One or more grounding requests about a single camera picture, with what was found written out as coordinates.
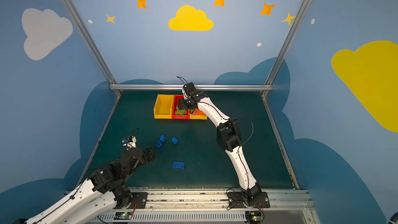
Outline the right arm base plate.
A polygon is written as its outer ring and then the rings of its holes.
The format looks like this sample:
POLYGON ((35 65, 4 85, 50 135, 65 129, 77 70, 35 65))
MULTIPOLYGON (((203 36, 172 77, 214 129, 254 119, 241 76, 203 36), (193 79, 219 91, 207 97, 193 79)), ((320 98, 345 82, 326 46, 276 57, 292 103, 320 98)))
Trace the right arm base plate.
POLYGON ((270 208, 269 198, 266 192, 260 193, 257 198, 250 198, 243 192, 229 191, 226 193, 228 197, 227 210, 233 208, 270 208))

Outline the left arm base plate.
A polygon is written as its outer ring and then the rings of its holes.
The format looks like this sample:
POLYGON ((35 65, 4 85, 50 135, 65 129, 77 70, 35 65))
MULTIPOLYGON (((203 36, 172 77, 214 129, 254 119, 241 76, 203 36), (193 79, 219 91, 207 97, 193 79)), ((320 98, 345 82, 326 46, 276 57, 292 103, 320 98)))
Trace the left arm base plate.
POLYGON ((133 211, 134 209, 144 209, 146 207, 147 198, 147 192, 132 192, 129 200, 118 206, 118 208, 128 209, 129 211, 133 211))

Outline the right circuit board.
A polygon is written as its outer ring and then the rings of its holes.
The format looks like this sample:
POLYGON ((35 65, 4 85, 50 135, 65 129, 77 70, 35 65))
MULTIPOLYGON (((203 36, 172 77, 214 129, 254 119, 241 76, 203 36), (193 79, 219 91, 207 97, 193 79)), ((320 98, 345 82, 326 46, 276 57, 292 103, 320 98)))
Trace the right circuit board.
POLYGON ((246 224, 260 224, 263 222, 264 217, 261 211, 247 211, 245 212, 246 224))

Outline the blue 2x4 lego brick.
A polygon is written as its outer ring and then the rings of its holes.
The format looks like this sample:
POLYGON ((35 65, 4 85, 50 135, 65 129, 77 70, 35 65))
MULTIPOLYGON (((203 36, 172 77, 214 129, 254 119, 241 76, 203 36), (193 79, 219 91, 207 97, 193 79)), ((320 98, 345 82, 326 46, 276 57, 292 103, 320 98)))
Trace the blue 2x4 lego brick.
POLYGON ((174 161, 172 167, 174 169, 184 169, 185 168, 185 163, 184 162, 180 162, 180 161, 174 161))

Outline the left circuit board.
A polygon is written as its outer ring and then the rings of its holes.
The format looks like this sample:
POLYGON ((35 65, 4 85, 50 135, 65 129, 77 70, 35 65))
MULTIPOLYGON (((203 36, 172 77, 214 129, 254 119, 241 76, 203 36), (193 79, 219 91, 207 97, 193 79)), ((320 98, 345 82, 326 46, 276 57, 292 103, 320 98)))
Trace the left circuit board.
POLYGON ((132 216, 132 212, 116 212, 114 220, 131 220, 132 216))

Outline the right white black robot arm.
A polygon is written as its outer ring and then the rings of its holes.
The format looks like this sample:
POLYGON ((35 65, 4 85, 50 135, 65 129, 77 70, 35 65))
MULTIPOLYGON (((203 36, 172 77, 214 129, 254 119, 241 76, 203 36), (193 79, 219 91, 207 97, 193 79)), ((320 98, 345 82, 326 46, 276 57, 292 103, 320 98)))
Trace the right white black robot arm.
POLYGON ((224 114, 204 92, 196 89, 193 83, 182 86, 183 99, 178 101, 179 109, 203 112, 217 128, 217 143, 229 156, 238 177, 242 201, 246 206, 254 206, 262 190, 251 173, 243 153, 243 142, 237 118, 224 114))

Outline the aluminium front rail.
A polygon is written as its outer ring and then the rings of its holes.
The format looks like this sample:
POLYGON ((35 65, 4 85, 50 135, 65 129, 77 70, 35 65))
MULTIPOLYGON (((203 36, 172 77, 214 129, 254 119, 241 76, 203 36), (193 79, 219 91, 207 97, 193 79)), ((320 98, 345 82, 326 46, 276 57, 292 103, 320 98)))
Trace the aluminium front rail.
POLYGON ((131 220, 114 220, 116 212, 130 212, 114 208, 86 224, 189 224, 237 223, 245 224, 245 212, 261 211, 261 224, 318 224, 310 194, 305 190, 267 189, 270 208, 233 208, 227 210, 229 191, 237 189, 133 189, 147 192, 144 209, 134 209, 131 220))

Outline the circuit board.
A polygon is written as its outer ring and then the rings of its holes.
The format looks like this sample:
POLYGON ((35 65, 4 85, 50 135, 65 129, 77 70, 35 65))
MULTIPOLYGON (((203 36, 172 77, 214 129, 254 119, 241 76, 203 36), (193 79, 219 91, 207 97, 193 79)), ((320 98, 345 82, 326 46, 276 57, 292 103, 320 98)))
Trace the circuit board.
POLYGON ((116 212, 114 220, 131 220, 132 216, 132 212, 116 212))
POLYGON ((260 224, 263 222, 264 217, 261 211, 247 211, 245 212, 246 224, 260 224))

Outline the left yellow bin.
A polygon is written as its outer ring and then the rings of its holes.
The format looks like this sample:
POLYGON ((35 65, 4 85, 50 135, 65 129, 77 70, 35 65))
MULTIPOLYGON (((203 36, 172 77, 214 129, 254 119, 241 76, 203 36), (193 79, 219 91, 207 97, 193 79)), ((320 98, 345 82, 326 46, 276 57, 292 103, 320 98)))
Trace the left yellow bin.
POLYGON ((173 95, 158 94, 153 109, 154 119, 172 119, 173 104, 173 95))

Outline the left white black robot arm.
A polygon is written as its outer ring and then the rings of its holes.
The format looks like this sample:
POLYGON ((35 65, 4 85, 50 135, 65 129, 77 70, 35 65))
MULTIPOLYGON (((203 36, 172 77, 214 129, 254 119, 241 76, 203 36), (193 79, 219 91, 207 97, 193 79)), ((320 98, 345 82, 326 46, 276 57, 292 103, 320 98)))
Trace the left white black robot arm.
POLYGON ((57 203, 29 219, 15 224, 85 224, 114 208, 127 208, 133 202, 128 180, 137 168, 155 159, 155 147, 142 151, 134 146, 112 163, 99 166, 80 185, 57 203))

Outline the red middle bin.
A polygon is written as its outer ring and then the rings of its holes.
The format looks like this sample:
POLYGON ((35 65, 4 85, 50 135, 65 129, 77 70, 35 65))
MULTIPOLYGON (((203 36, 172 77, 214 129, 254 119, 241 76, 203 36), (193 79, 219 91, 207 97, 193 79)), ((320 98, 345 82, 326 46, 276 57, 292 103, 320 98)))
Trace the red middle bin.
POLYGON ((174 95, 174 103, 172 107, 172 119, 182 119, 186 120, 189 119, 189 114, 187 115, 175 115, 176 108, 179 108, 178 102, 180 99, 184 99, 183 95, 174 95))

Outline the yellow bin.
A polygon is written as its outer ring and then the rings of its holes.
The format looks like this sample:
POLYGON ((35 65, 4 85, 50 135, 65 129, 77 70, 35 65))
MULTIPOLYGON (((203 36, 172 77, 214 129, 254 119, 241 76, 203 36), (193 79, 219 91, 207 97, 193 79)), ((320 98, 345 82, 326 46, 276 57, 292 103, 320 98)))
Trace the yellow bin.
POLYGON ((194 112, 194 110, 190 110, 189 111, 189 118, 191 120, 207 120, 207 116, 206 115, 204 115, 204 116, 192 115, 193 112, 194 112))
POLYGON ((158 94, 153 109, 154 119, 172 119, 173 104, 173 95, 158 94))

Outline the long orange lego piece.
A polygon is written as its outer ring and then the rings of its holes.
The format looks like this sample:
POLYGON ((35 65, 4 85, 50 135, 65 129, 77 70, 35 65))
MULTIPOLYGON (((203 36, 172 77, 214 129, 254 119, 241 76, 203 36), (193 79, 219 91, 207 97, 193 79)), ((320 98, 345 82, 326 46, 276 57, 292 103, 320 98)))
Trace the long orange lego piece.
POLYGON ((201 112, 199 109, 195 109, 192 115, 204 116, 205 114, 201 112))

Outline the right yellow bin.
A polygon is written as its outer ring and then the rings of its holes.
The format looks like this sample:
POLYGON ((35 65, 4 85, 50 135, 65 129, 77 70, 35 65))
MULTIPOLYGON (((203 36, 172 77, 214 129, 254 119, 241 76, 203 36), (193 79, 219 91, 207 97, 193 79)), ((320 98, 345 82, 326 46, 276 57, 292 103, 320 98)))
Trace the right yellow bin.
POLYGON ((189 118, 191 120, 207 120, 207 116, 206 115, 204 115, 204 116, 192 115, 193 112, 194 112, 194 110, 190 110, 189 111, 189 118))

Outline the green 2x4 lego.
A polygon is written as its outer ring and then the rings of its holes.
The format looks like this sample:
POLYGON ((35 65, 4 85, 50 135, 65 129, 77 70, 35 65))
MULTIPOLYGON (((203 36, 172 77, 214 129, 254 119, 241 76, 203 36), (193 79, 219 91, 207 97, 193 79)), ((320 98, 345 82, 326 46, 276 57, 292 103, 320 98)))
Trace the green 2x4 lego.
POLYGON ((187 115, 187 114, 188 114, 187 110, 180 110, 179 108, 176 108, 175 115, 187 115))

